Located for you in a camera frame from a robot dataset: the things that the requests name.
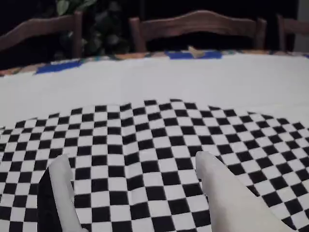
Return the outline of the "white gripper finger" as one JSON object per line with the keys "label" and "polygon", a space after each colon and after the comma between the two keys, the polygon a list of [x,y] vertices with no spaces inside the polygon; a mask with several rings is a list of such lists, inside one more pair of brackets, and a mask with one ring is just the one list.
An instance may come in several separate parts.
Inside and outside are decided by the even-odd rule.
{"label": "white gripper finger", "polygon": [[196,173],[208,197],[212,231],[292,231],[213,154],[196,153]]}

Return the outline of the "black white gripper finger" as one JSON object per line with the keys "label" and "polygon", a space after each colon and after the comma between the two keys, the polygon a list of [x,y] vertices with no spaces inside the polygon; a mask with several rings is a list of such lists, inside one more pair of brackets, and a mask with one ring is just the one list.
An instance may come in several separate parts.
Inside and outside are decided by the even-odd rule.
{"label": "black white gripper finger", "polygon": [[37,230],[39,232],[82,232],[73,199],[73,175],[68,156],[57,156],[38,184]]}

